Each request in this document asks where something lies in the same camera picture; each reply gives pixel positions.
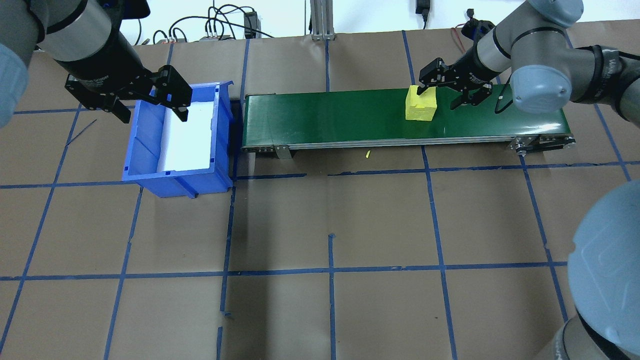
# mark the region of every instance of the cable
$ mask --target cable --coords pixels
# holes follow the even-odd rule
[[[216,8],[214,6],[210,6],[209,9],[207,9],[207,16],[209,16],[209,18],[211,18],[211,9],[213,9],[213,10],[216,10],[216,14],[213,16],[213,19],[217,19],[218,18],[218,14],[220,14],[225,18],[225,20],[227,22],[229,22],[229,19],[227,18],[227,15],[222,12],[222,8],[225,7],[225,6],[226,5],[223,5],[223,6],[219,7],[219,8]],[[207,23],[209,24],[209,29],[211,29],[210,20],[207,20]],[[234,29],[231,26],[229,26],[229,29],[231,30],[231,37],[236,38],[236,33],[234,32]],[[213,30],[215,32],[218,32],[217,29],[216,29],[216,23],[215,22],[213,23]],[[225,33],[225,25],[224,24],[222,24],[222,33],[223,34]]]
[[[187,20],[187,19],[211,19],[211,18],[206,17],[206,16],[197,16],[197,15],[186,16],[186,17],[183,17],[183,18],[181,18],[181,19],[176,20],[176,21],[175,21],[175,22],[174,22],[174,23],[169,27],[169,29],[170,29],[170,30],[171,30],[171,29],[173,29],[173,27],[174,27],[174,26],[176,26],[176,24],[178,24],[178,22],[183,21],[183,20]],[[247,26],[242,26],[242,25],[235,24],[235,23],[233,23],[233,22],[229,22],[229,21],[224,21],[224,20],[220,20],[220,19],[215,19],[215,20],[216,20],[216,21],[218,21],[218,22],[222,22],[222,23],[224,23],[224,24],[229,24],[229,25],[237,26],[238,28],[249,29],[249,30],[252,30],[252,31],[254,31],[254,32],[258,33],[258,34],[263,34],[263,35],[264,35],[264,36],[266,36],[266,37],[273,38],[271,35],[269,35],[269,34],[267,34],[267,33],[263,32],[263,31],[260,31],[260,30],[252,29],[252,28],[249,28],[249,27],[247,27]]]
[[[142,21],[140,21],[140,19],[138,19],[138,28],[140,30],[138,30],[138,38],[136,39],[136,43],[133,45],[138,45],[138,42],[140,42],[140,37],[142,36]]]
[[[156,43],[156,35],[157,35],[158,33],[161,33],[161,34],[164,36],[164,38],[165,38],[167,41],[169,41],[169,37],[168,37],[168,36],[166,36],[166,33],[165,33],[164,31],[162,31],[162,30],[156,30],[156,32],[154,33],[154,37],[153,37],[154,44]]]
[[[223,13],[223,12],[222,12],[222,9],[224,9],[224,8],[226,8],[226,7],[228,7],[228,6],[229,6],[229,7],[231,7],[231,8],[234,8],[234,9],[233,9],[233,10],[231,10],[230,12]],[[226,21],[229,21],[229,19],[227,19],[227,16],[226,16],[225,14],[232,13],[232,12],[234,12],[234,11],[236,11],[236,10],[240,10],[240,11],[242,12],[242,14],[244,15],[245,19],[248,19],[248,21],[249,21],[249,27],[251,28],[251,30],[253,30],[254,28],[257,28],[257,27],[258,27],[258,24],[256,24],[256,25],[254,26],[254,25],[251,23],[251,19],[247,16],[247,13],[246,13],[246,11],[244,11],[244,10],[243,10],[243,8],[249,8],[249,9],[251,9],[251,11],[255,12],[255,9],[254,9],[254,8],[252,8],[251,6],[236,6],[236,5],[233,5],[233,4],[224,4],[223,6],[221,6],[221,7],[220,7],[220,13],[221,13],[221,14],[223,14],[223,16],[225,17],[225,20],[226,20]]]
[[[495,109],[493,110],[493,112],[496,113],[496,114],[499,114],[499,113],[503,112],[504,110],[507,110],[507,108],[509,106],[511,106],[511,104],[513,104],[513,99],[511,99],[511,100],[509,100],[509,102],[507,102],[507,105],[505,105],[501,109],[498,109],[498,106],[500,105],[500,101],[502,100],[502,96],[504,95],[504,91],[506,90],[506,88],[511,87],[509,85],[510,82],[511,82],[511,75],[509,75],[509,79],[507,79],[507,82],[504,83],[504,87],[500,91],[500,95],[498,95],[498,99],[495,101]]]
[[[182,37],[184,37],[184,42],[189,42],[189,41],[187,40],[187,34],[185,34],[185,33],[184,33],[184,31],[183,31],[182,29],[180,29],[180,28],[173,28],[173,38],[175,39],[175,41],[176,41],[176,42],[178,41],[178,37],[175,35],[175,31],[176,31],[176,30],[179,30],[179,31],[182,33]]]
[[[458,42],[460,43],[460,47],[462,48],[462,53],[466,53],[467,50],[465,49],[465,46],[462,44],[462,39],[460,39],[460,35],[458,34],[458,30],[456,30],[456,28],[451,28],[451,31],[456,34],[456,38],[458,38]]]
[[[211,21],[213,20],[213,28],[214,30],[211,29]],[[222,25],[222,31],[220,32],[220,35],[218,35],[217,33],[217,29],[216,29],[216,21],[220,23],[220,25]],[[216,36],[218,37],[218,40],[221,40],[223,36],[225,36],[225,25],[224,23],[222,23],[222,20],[217,19],[215,17],[210,18],[209,20],[207,20],[207,22],[204,24],[204,31],[207,33],[207,36],[209,36],[209,33],[211,33],[211,37],[213,37],[214,33],[216,34]]]

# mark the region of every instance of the white wall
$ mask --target white wall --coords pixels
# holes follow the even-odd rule
[[[431,13],[427,28],[450,28],[466,21],[467,8],[474,8],[476,17],[500,22],[523,0],[431,0]],[[580,21],[640,19],[639,0],[583,0],[584,15]],[[154,31],[167,31],[177,19],[189,15],[206,16],[211,0],[148,0],[151,15],[142,19],[142,40],[151,38]],[[217,0],[216,6],[226,4]],[[307,32],[310,5],[308,0],[242,0],[238,6],[252,6],[258,11],[262,30],[274,37],[300,36]],[[415,0],[334,0],[333,20],[336,33],[361,33],[422,29],[422,17],[414,14]],[[243,24],[237,12],[228,15],[230,22]],[[202,38],[204,19],[182,21],[178,27],[187,33],[187,39]],[[125,20],[122,33],[133,44],[138,36],[138,21]],[[236,35],[242,36],[238,28]]]

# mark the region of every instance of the metal bracket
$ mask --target metal bracket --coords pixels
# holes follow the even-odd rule
[[[288,145],[274,145],[273,148],[278,159],[291,159],[291,151],[289,151]]]
[[[509,150],[513,150],[520,156],[530,152],[543,152],[549,150],[569,149],[575,145],[573,135],[527,135],[516,136],[509,143]]]
[[[256,152],[258,154],[275,154],[278,159],[291,159],[291,150],[288,145],[245,147],[242,151]]]
[[[335,40],[333,0],[311,0],[311,38],[313,40]]]

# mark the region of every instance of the blue tape grid line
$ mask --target blue tape grid line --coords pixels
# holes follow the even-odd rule
[[[329,80],[329,40],[324,41],[324,75],[325,75],[325,92],[329,92],[331,84]]]
[[[138,223],[138,213],[140,212],[140,204],[142,203],[142,186],[138,192],[138,199],[136,200],[136,207],[133,211],[133,219],[131,220],[131,229],[129,230],[129,239],[127,240],[127,247],[124,253],[124,260],[122,261],[122,269],[120,271],[118,289],[116,290],[116,300],[113,304],[113,312],[111,313],[111,321],[109,323],[109,332],[107,334],[107,342],[104,346],[103,360],[109,359],[109,352],[111,351],[111,340],[113,339],[113,330],[116,325],[116,317],[118,316],[118,308],[120,307],[120,296],[122,295],[122,286],[127,274],[127,265],[129,264],[129,254],[131,253],[131,240],[136,231],[136,224]]]
[[[127,109],[135,109],[135,105],[126,106]],[[75,113],[76,111],[93,111],[86,108],[79,109],[53,109],[53,110],[22,110],[14,111],[14,115],[28,115],[28,114],[50,114],[50,113]]]
[[[222,356],[222,326],[218,327],[218,335],[216,336],[216,360],[220,360]]]
[[[569,47],[573,49],[573,43],[567,32],[565,32],[564,38],[566,39],[567,45],[569,45]],[[622,168],[622,172],[625,174],[627,181],[631,181],[631,176],[629,175],[629,171],[627,170],[627,164],[622,160],[622,155],[620,154],[620,151],[618,150],[618,146],[616,145],[616,141],[614,140],[613,135],[611,134],[611,130],[609,130],[609,126],[607,125],[607,122],[605,121],[604,116],[602,115],[602,111],[600,111],[599,105],[594,104],[593,107],[595,108],[596,113],[598,113],[598,117],[600,118],[600,123],[602,123],[602,127],[604,128],[605,133],[607,133],[607,137],[609,138],[611,147],[613,148],[613,151],[616,153],[616,157],[618,158],[618,165],[620,165],[620,167]]]
[[[236,124],[236,148],[234,149],[234,161],[233,161],[233,170],[232,170],[232,181],[233,187],[231,189],[231,200],[229,202],[229,220],[227,223],[227,240],[225,242],[225,264],[222,271],[222,285],[220,290],[220,312],[225,316],[228,315],[226,311],[227,307],[227,288],[228,288],[228,279],[229,279],[229,264],[231,259],[231,237],[233,235],[234,228],[234,210],[236,208],[236,182],[238,180],[237,176],[237,168],[238,168],[238,157],[240,154],[240,148],[242,144],[242,136],[243,136],[243,119],[244,119],[244,94],[245,94],[245,86],[246,86],[246,74],[247,74],[247,66],[249,63],[249,50],[251,46],[251,40],[247,39],[244,45],[244,58],[243,58],[243,69],[242,69],[242,80],[240,84],[240,119],[238,119]],[[222,336],[223,336],[223,327],[218,328],[218,338],[216,340],[216,359],[220,359],[222,353]]]
[[[540,231],[540,237],[542,238],[542,245],[545,249],[545,254],[547,255],[547,263],[549,264],[549,269],[551,271],[551,279],[553,280],[554,287],[556,288],[556,295],[558,297],[558,304],[560,305],[560,312],[562,313],[563,320],[566,322],[569,319],[567,317],[566,308],[564,306],[564,298],[562,296],[562,290],[560,289],[560,283],[558,281],[558,277],[556,274],[556,268],[553,265],[554,260],[553,260],[553,257],[551,256],[551,251],[547,247],[547,234],[545,233],[545,227],[542,224],[542,217],[540,216],[538,201],[536,201],[536,194],[533,191],[533,185],[531,184],[531,178],[529,177],[529,171],[527,169],[527,163],[525,162],[524,157],[520,157],[520,164],[522,165],[522,172],[524,173],[524,177],[527,182],[527,188],[529,189],[529,196],[531,198],[533,211],[536,215],[538,230]]]
[[[547,266],[566,266],[566,261],[547,261],[537,263],[488,263],[488,264],[453,264],[445,265],[446,270],[489,270],[505,268],[543,268]],[[283,270],[245,270],[229,271],[228,276],[274,276],[301,274],[329,274],[331,272],[397,272],[397,271],[439,271],[440,265],[410,265],[410,266],[347,266],[333,268],[298,268]],[[223,277],[224,271],[203,272],[160,272],[147,274],[125,274],[125,279],[171,279],[177,277]],[[25,281],[43,280],[104,280],[119,279],[120,274],[84,274],[84,275],[28,275]],[[0,281],[20,281],[21,276],[0,276]]]
[[[76,124],[78,121],[78,116],[80,115],[81,105],[79,104],[76,109],[76,115],[74,116],[74,121],[71,123],[71,128],[69,129],[69,134],[67,136],[67,141],[65,143],[69,143],[71,137],[74,134],[74,129],[76,128]],[[65,162],[65,157],[67,156],[68,146],[62,150],[62,155],[60,156],[60,162],[58,163],[58,168],[56,169],[56,176],[53,179],[53,184],[58,182],[58,178],[60,177],[60,172],[62,171],[62,164]],[[31,250],[29,251],[29,256],[27,257],[27,261],[24,265],[24,269],[22,271],[22,277],[20,278],[20,284],[18,285],[18,289],[15,293],[15,297],[13,298],[13,304],[11,306],[11,310],[9,312],[9,316],[6,320],[6,324],[4,326],[4,331],[2,334],[2,339],[0,340],[0,354],[4,349],[4,343],[6,342],[6,337],[9,334],[9,328],[11,327],[11,322],[13,320],[13,316],[15,315],[15,309],[18,306],[18,301],[20,300],[20,294],[22,293],[22,287],[24,286],[24,282],[27,277],[27,273],[29,272],[29,267],[31,266],[31,260],[33,260],[33,254],[36,251],[36,246],[38,245],[38,240],[40,239],[40,233],[42,232],[42,227],[44,225],[44,221],[47,218],[47,212],[49,210],[49,206],[51,205],[51,199],[53,198],[53,193],[55,191],[55,187],[51,187],[49,190],[49,196],[47,198],[47,202],[45,203],[44,210],[42,211],[42,216],[40,217],[40,223],[38,224],[38,230],[36,231],[35,237],[33,239],[33,243],[31,244]]]
[[[329,329],[331,338],[331,360],[336,360],[335,349],[335,289],[333,285],[333,240],[334,234],[329,234]]]
[[[456,350],[456,338],[453,333],[453,320],[451,318],[451,305],[449,303],[449,289],[447,288],[447,274],[444,263],[444,255],[442,253],[442,242],[440,241],[440,228],[438,227],[438,213],[436,211],[436,203],[433,197],[433,187],[431,182],[431,171],[429,170],[429,160],[427,152],[422,146],[422,160],[424,162],[425,174],[427,175],[427,192],[429,193],[429,205],[431,207],[431,219],[433,221],[433,232],[436,238],[436,248],[438,250],[438,266],[440,267],[440,281],[442,283],[442,296],[444,299],[444,310],[447,316],[447,328],[449,330],[449,343],[451,346],[451,357],[458,360],[458,351]]]
[[[166,57],[166,64],[171,64],[171,57],[173,56],[173,43],[169,45],[169,55]]]
[[[640,165],[640,161],[625,161],[625,165]],[[541,169],[541,168],[577,168],[577,167],[610,167],[620,166],[617,161],[608,163],[574,163],[574,164],[532,164],[527,165],[529,169]],[[442,167],[431,168],[430,172],[454,172],[454,171],[487,171],[487,170],[514,170],[521,169],[521,165],[496,165],[496,166],[482,166],[482,167]],[[397,170],[363,170],[363,171],[345,171],[339,174],[328,174],[328,176],[355,176],[355,175],[382,175],[382,174],[414,174],[425,172],[423,168],[406,168]],[[236,180],[262,180],[262,179],[291,179],[294,177],[305,177],[306,173],[298,174],[273,174],[273,175],[251,175],[251,176],[237,176]],[[29,189],[29,188],[66,188],[74,186],[107,186],[107,185],[132,185],[136,184],[133,181],[88,181],[84,183],[56,183],[56,184],[13,184],[13,185],[0,185],[0,189]]]
[[[406,53],[406,61],[409,64],[409,75],[411,76],[411,84],[415,85],[415,77],[413,75],[413,64],[411,63],[411,52],[409,52],[409,42],[406,39],[405,30],[402,30],[402,39],[404,41],[404,51]]]
[[[246,84],[246,65],[249,59],[249,43],[251,40],[247,39],[244,44],[244,63],[242,66],[242,80],[240,82],[240,104],[244,104],[244,86]]]

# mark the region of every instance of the power adapter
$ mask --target power adapter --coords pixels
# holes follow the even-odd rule
[[[415,13],[422,15],[424,25],[427,24],[427,18],[429,17],[429,11],[431,10],[431,0],[415,0]]]
[[[254,30],[260,31],[260,19],[257,12],[244,13],[244,38],[261,38],[261,34]]]

